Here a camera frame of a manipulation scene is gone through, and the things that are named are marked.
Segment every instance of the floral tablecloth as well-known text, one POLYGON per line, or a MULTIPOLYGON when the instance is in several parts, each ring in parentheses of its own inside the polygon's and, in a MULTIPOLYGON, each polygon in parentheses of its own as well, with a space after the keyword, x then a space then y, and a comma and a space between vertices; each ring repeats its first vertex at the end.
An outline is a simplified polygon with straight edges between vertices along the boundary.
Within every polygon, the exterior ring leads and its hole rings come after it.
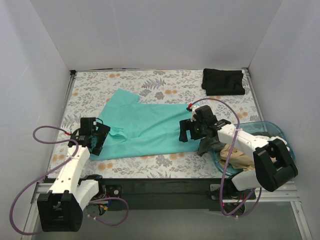
MULTIPOLYGON (((125 70, 78 72, 61 127, 71 130, 81 117, 97 117, 118 88, 140 96, 141 103, 188 104, 206 97, 201 88, 202 70, 125 70)), ((225 101, 237 112, 242 123, 260 121, 257 106, 244 75, 245 95, 214 96, 225 101)), ((218 119, 235 123, 236 118, 221 103, 205 100, 218 119)), ((61 133, 58 140, 68 139, 61 133)), ((60 164, 67 154, 67 144, 57 144, 49 169, 60 164)), ((51 173, 56 178, 59 171, 51 173)), ((126 157, 104 161, 88 160, 82 176, 99 174, 104 178, 220 178, 209 153, 196 152, 126 157)))

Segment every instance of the shirt sleeve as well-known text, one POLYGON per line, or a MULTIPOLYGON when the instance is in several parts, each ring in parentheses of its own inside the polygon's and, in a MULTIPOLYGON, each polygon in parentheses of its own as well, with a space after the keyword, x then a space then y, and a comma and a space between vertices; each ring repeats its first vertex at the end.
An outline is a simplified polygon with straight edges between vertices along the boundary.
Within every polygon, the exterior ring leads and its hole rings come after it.
POLYGON ((119 88, 110 98, 107 105, 112 107, 117 107, 117 106, 137 103, 138 101, 139 101, 139 95, 119 88))

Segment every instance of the tan fabric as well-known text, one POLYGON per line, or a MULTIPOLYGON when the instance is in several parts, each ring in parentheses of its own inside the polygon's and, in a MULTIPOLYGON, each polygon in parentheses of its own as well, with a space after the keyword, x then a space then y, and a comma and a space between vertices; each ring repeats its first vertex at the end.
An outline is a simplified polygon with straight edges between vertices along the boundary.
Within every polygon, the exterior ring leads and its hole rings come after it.
MULTIPOLYGON (((226 163, 230 147, 231 146, 227 144, 220 152, 220 157, 221 157, 220 164, 222 166, 224 166, 226 163)), ((232 153, 229 159, 229 164, 231 164, 234 169, 243 169, 243 171, 255 169, 254 160, 236 148, 233 148, 232 150, 232 153)))

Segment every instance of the white wall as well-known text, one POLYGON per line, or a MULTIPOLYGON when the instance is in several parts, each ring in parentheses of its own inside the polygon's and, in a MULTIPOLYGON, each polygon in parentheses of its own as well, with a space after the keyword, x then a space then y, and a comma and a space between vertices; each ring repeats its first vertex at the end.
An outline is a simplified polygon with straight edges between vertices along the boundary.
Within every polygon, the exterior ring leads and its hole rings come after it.
POLYGON ((282 0, 31 0, 67 67, 248 67, 282 0))
MULTIPOLYGON (((14 197, 46 172, 52 146, 33 130, 59 125, 69 72, 31 2, 0 0, 0 239, 20 239, 9 223, 14 197)), ((39 134, 54 140, 54 131, 39 134)), ((18 201, 14 220, 23 230, 34 187, 18 201)))
POLYGON ((266 120, 285 132, 313 239, 320 239, 320 1, 284 0, 250 64, 266 120))

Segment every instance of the green t-shirt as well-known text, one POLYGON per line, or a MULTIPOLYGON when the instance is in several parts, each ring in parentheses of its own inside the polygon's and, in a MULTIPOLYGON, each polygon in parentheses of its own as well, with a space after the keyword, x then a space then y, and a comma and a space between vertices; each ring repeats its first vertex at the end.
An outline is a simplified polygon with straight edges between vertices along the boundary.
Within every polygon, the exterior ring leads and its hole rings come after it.
POLYGON ((139 95, 118 89, 99 118, 111 130, 92 160, 173 154, 198 150, 199 140, 179 141, 180 120, 189 119, 187 104, 139 103, 139 95))

